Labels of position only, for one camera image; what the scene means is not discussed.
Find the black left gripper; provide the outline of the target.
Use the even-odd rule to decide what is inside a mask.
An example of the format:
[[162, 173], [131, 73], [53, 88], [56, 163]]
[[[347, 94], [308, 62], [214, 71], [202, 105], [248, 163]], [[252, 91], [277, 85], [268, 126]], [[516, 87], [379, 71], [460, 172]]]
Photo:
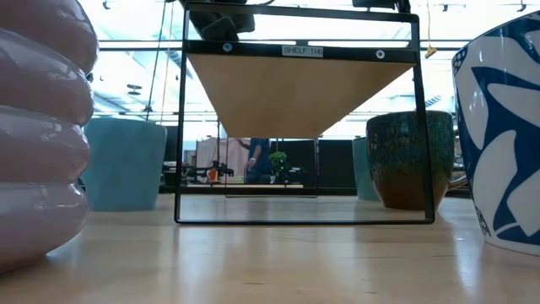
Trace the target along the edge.
[[[186, 2], [246, 4], [247, 0], [179, 0]], [[219, 12], [190, 12], [190, 20], [205, 41], [238, 41], [239, 33], [255, 30], [252, 14], [223, 14]]]

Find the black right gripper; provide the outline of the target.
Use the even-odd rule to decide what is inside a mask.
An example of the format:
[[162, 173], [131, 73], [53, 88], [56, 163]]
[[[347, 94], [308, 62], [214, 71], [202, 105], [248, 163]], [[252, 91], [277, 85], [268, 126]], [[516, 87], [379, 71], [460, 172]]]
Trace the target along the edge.
[[398, 12], [409, 12], [409, 0], [352, 0], [356, 8], [389, 8]]

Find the dark speckled mug brown inside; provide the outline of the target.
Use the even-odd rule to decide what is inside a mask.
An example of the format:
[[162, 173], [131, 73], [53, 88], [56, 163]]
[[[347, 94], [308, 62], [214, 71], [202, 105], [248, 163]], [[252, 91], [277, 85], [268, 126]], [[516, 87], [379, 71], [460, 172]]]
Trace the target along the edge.
[[[452, 115], [427, 111], [429, 155], [435, 207], [446, 192], [467, 183], [465, 175], [452, 178], [455, 134]], [[418, 119], [415, 111], [393, 112], [366, 123], [367, 157], [374, 189], [388, 209], [425, 209], [420, 161]]]

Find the white ceramic mug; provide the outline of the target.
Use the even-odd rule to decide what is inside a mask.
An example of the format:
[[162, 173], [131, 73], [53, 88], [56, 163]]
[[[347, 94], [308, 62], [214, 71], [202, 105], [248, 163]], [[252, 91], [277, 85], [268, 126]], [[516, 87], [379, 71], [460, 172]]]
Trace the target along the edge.
[[355, 138], [352, 143], [354, 177], [357, 197], [364, 201], [378, 201], [379, 197], [370, 178], [366, 138]]

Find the blue white floral mug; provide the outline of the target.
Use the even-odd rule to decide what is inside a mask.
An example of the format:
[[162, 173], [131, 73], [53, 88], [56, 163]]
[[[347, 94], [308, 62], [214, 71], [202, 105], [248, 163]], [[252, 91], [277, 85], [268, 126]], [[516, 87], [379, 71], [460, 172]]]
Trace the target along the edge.
[[540, 256], [540, 10], [452, 58], [458, 135], [484, 240]]

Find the light blue ceramic mug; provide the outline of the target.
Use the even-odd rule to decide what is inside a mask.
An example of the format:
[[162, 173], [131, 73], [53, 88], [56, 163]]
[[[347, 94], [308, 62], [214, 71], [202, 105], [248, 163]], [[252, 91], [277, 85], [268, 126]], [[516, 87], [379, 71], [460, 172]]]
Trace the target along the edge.
[[81, 176], [96, 212], [156, 208], [166, 128], [151, 122], [94, 118], [84, 126], [90, 159]]

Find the white shelf label sticker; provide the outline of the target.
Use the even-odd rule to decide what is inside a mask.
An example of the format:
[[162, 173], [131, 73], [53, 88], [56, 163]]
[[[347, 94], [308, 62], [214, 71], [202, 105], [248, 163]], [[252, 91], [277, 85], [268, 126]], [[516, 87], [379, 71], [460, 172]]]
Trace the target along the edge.
[[283, 45], [282, 55], [284, 57], [324, 57], [324, 48], [322, 46], [292, 46]]

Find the wooden board box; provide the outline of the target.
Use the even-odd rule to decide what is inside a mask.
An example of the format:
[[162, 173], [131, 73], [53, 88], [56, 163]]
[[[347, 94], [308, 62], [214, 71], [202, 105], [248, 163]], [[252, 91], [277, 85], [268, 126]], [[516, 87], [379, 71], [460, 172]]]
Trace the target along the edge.
[[279, 7], [269, 4], [186, 2], [190, 12], [356, 19], [406, 23], [411, 37], [405, 47], [322, 45], [324, 57], [284, 57], [284, 41], [275, 44], [182, 38], [181, 65], [193, 66], [208, 98], [232, 137], [317, 139], [335, 122], [383, 90], [407, 71], [413, 72], [420, 161], [424, 185], [424, 219], [435, 221], [429, 135], [420, 59], [420, 20], [416, 14]]

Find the beige panel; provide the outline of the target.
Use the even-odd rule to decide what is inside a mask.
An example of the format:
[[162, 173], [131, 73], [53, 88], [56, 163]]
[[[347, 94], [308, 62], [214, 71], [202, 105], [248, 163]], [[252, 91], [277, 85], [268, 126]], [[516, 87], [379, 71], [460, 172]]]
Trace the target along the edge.
[[214, 160], [225, 163], [234, 171], [232, 176], [223, 175], [219, 178], [222, 183], [243, 183], [246, 174], [246, 162], [249, 150], [240, 145], [237, 138], [215, 137], [197, 142], [197, 167], [209, 167]]

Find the black monitor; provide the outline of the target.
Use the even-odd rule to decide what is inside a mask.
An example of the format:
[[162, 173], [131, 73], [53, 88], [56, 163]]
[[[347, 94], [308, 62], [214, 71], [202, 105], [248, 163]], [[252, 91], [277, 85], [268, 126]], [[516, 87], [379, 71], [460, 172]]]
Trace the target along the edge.
[[165, 156], [164, 161], [176, 161], [177, 159], [177, 126], [166, 126]]

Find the person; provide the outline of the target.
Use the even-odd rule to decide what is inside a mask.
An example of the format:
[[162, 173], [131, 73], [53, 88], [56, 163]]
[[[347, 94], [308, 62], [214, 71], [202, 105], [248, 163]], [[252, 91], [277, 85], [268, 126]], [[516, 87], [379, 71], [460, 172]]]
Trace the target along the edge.
[[237, 138], [236, 141], [242, 148], [248, 150], [245, 183], [269, 183], [272, 171], [269, 159], [270, 140], [268, 138], [251, 138], [249, 144], [246, 144], [242, 138]]

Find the green potted plant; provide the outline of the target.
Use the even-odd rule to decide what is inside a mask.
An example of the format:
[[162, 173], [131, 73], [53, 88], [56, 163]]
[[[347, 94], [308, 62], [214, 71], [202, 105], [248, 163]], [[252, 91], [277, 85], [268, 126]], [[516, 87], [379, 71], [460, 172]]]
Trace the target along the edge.
[[269, 155], [274, 181], [278, 184], [289, 182], [290, 165], [287, 155], [283, 151], [277, 151]]

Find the black partition screen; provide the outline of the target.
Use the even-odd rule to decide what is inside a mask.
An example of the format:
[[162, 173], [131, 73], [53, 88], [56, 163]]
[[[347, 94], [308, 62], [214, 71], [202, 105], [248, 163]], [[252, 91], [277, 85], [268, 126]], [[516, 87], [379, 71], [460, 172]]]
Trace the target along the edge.
[[352, 141], [318, 140], [318, 168], [314, 140], [272, 141], [271, 152], [284, 152], [295, 172], [289, 181], [304, 187], [355, 188]]

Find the ribbed mauve mug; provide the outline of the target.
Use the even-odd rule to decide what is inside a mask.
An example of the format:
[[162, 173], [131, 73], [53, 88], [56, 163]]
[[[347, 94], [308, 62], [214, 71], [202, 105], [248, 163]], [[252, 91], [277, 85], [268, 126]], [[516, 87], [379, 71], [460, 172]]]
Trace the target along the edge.
[[79, 0], [0, 0], [0, 274], [73, 239], [98, 37]]

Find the black aluminium table frame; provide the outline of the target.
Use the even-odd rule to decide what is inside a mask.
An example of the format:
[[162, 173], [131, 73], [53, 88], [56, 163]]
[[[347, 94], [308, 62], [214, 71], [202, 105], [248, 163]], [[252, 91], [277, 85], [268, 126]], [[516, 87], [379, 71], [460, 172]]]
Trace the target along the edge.
[[188, 185], [181, 194], [194, 195], [294, 195], [294, 196], [357, 196], [355, 188], [309, 188], [289, 185]]

